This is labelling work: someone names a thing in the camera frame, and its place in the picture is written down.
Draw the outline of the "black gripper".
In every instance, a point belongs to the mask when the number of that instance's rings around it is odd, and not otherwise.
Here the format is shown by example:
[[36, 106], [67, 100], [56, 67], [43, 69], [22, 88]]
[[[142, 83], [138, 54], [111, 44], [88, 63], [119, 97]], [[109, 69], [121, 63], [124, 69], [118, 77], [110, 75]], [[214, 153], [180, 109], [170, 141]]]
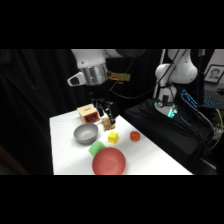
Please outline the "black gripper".
[[103, 116], [103, 110], [106, 110], [110, 124], [115, 124], [115, 113], [113, 102], [110, 100], [110, 87], [108, 83], [103, 83], [101, 85], [94, 85], [87, 87], [90, 94], [90, 98], [95, 108], [97, 109], [99, 116]]

